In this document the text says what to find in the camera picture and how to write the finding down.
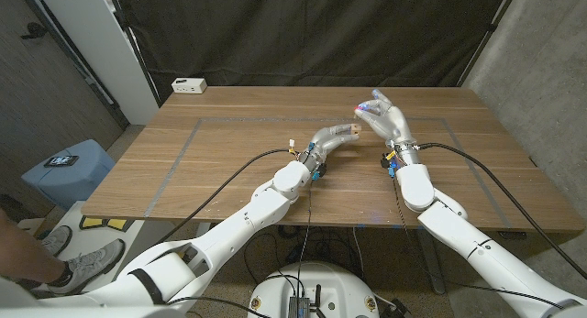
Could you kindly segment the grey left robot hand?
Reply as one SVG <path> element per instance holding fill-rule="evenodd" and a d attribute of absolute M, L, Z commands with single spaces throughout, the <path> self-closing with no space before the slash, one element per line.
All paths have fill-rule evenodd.
<path fill-rule="evenodd" d="M 310 172 L 326 162 L 327 155 L 344 143 L 356 141 L 360 138 L 358 134 L 351 131 L 352 124 L 336 125 L 324 127 L 318 130 L 308 147 L 301 153 L 298 158 Z"/>

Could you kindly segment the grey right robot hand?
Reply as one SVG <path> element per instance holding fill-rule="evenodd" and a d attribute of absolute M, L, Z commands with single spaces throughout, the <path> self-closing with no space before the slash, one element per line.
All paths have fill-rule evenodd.
<path fill-rule="evenodd" d="M 385 145 L 396 152 L 404 165 L 420 164 L 415 148 L 416 140 L 402 111 L 380 90 L 373 89 L 371 94 L 371 100 L 362 102 L 355 108 L 355 115 L 384 139 Z"/>

